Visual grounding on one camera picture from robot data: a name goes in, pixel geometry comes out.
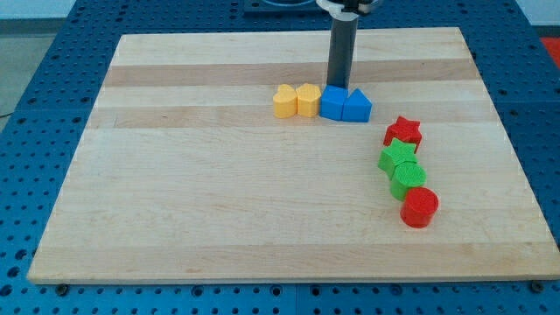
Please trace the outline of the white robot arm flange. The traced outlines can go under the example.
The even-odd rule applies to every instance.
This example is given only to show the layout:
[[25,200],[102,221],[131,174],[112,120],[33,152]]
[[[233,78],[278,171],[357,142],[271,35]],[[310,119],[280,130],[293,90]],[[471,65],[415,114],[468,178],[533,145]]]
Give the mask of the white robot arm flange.
[[382,0],[316,0],[315,3],[333,19],[351,22],[373,12]]

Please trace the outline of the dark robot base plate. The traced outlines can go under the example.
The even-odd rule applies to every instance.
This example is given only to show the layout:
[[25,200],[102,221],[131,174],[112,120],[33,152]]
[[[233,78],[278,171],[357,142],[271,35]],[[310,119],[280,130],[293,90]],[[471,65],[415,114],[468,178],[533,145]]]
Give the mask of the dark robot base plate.
[[244,15],[321,13],[315,0],[242,0]]

